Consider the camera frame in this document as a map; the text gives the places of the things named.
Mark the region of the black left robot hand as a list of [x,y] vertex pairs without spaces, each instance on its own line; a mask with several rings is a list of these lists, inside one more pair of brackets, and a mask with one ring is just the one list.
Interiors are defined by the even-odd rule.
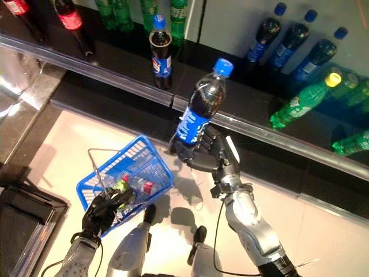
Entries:
[[82,219],[82,233],[87,237],[100,237],[111,226],[121,205],[129,205],[133,199],[132,188],[121,192],[107,188],[96,196]]

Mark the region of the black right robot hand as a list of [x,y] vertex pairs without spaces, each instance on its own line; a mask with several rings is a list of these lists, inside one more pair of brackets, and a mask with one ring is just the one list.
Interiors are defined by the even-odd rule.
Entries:
[[188,146],[176,136],[170,143],[170,150],[192,169],[225,174],[239,174],[239,158],[231,138],[225,137],[212,126],[201,133],[194,146]]

